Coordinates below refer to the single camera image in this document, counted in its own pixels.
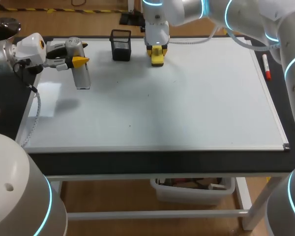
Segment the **white table leg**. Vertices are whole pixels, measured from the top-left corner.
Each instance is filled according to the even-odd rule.
[[[128,11],[129,12],[134,11],[134,0],[128,0]]]
[[[54,190],[60,195],[61,187],[62,187],[62,181],[52,181],[52,182],[50,182],[50,184],[54,188]]]
[[[245,177],[236,177],[236,193],[241,209],[249,210],[252,206]]]
[[[253,203],[248,211],[248,216],[242,219],[242,227],[244,230],[253,230],[259,221],[265,215],[266,202],[272,193],[273,189],[281,181],[281,177],[272,177],[270,181],[266,184],[256,201]]]

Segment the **white table surface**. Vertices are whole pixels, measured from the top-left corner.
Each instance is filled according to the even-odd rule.
[[[288,142],[255,54],[230,38],[170,44],[163,67],[151,67],[142,39],[132,39],[130,62],[112,60],[108,39],[83,41],[91,88],[76,90],[71,70],[44,69],[29,153],[283,150]],[[36,110],[34,99],[19,142]]]

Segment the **black cable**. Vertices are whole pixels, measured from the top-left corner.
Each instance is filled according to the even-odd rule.
[[[87,3],[87,0],[84,0],[84,2],[81,3],[81,4],[75,5],[75,4],[73,4],[73,0],[71,0],[71,5],[72,6],[83,6],[85,3]]]
[[[16,72],[15,67],[16,65],[20,65],[20,71],[21,71],[21,76]],[[38,90],[35,86],[31,85],[30,83],[24,81],[24,69],[25,69],[26,63],[24,61],[18,61],[14,63],[13,65],[13,73],[14,75],[21,80],[22,83],[24,83],[30,90],[32,90],[34,93],[37,93]]]

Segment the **cable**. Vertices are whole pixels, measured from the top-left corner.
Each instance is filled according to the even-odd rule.
[[[172,44],[200,44],[200,43],[206,43],[208,42],[210,39],[213,38],[213,36],[215,35],[215,33],[219,30],[219,26],[215,26],[214,29],[212,30],[210,36],[206,39],[203,39],[203,40],[200,40],[200,41],[195,41],[195,42],[182,42],[182,41],[169,41],[169,43],[172,43]]]
[[[71,5],[72,6],[83,6],[85,3],[87,3],[87,0],[84,0],[84,2],[81,3],[81,4],[75,5],[75,4],[73,4],[73,0],[71,0]]]
[[[16,72],[15,67],[16,65],[20,66],[20,71],[21,71],[21,76]],[[21,80],[22,83],[24,83],[28,88],[30,88],[31,91],[33,91],[37,97],[37,113],[35,116],[35,120],[34,120],[34,124],[29,132],[29,135],[27,136],[27,138],[21,143],[21,147],[24,147],[30,140],[31,136],[34,133],[34,130],[36,129],[37,125],[38,125],[38,119],[39,119],[39,115],[40,115],[40,109],[41,109],[41,99],[40,99],[40,95],[39,92],[37,90],[37,88],[35,88],[33,85],[29,84],[28,82],[24,81],[24,68],[25,68],[26,62],[24,61],[18,61],[13,65],[13,73],[15,74],[15,76],[17,78],[19,78]]]
[[[34,133],[34,130],[36,129],[37,125],[38,125],[38,119],[39,119],[39,115],[40,115],[40,109],[41,109],[41,99],[40,99],[40,95],[39,92],[36,93],[36,97],[37,97],[37,113],[35,116],[35,120],[34,120],[34,124],[29,132],[29,135],[27,136],[27,138],[24,140],[24,142],[22,142],[21,147],[24,147],[30,140],[31,136]]]
[[[248,48],[254,51],[258,51],[258,52],[264,52],[264,51],[269,51],[271,49],[277,49],[281,47],[281,44],[272,44],[270,46],[264,46],[264,47],[256,47],[256,46],[252,46],[249,44],[246,44],[242,41],[240,41],[238,38],[236,38],[236,36],[233,34],[233,32],[230,29],[227,29],[227,33],[228,35],[240,46],[244,47],[244,48]]]

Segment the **blue light ring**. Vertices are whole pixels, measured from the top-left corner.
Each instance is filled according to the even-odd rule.
[[[295,214],[295,206],[294,206],[294,203],[293,203],[293,200],[292,200],[292,196],[291,196],[291,178],[292,178],[292,175],[293,175],[293,173],[291,173],[290,178],[289,178],[288,195],[289,195],[289,200],[290,200],[291,207],[292,207],[292,209],[294,211],[294,214]]]
[[[201,6],[202,6],[202,10],[201,10],[201,15],[199,19],[201,19],[205,13],[205,0],[201,0]]]
[[[287,73],[289,71],[289,69],[291,68],[291,66],[295,63],[295,58],[290,62],[290,64],[286,67],[285,69],[285,73],[284,73],[284,77],[286,79]]]
[[[150,6],[161,6],[163,5],[163,3],[152,3],[152,2],[148,2],[146,0],[142,0],[145,4],[150,5]]]
[[[273,42],[279,42],[278,39],[271,38],[269,35],[267,35],[267,33],[265,33],[265,36],[266,36],[269,40],[271,40],[271,41],[273,41]]]
[[[225,9],[225,15],[224,15],[225,24],[226,24],[226,26],[227,26],[230,30],[232,30],[232,28],[229,26],[229,24],[228,24],[228,22],[227,22],[227,12],[228,12],[228,8],[230,7],[231,3],[232,3],[232,0],[230,0],[230,1],[228,2],[227,6],[226,6],[226,9]]]
[[[38,228],[38,230],[36,231],[36,233],[33,236],[38,236],[38,234],[41,232],[41,230],[43,229],[44,225],[46,224],[46,221],[49,217],[50,214],[50,210],[51,210],[51,203],[52,203],[52,192],[51,192],[51,186],[50,183],[48,182],[47,178],[45,177],[47,183],[48,183],[48,187],[49,187],[49,205],[48,205],[48,210],[47,213],[45,215],[45,218],[43,220],[43,223],[41,223],[40,227]]]

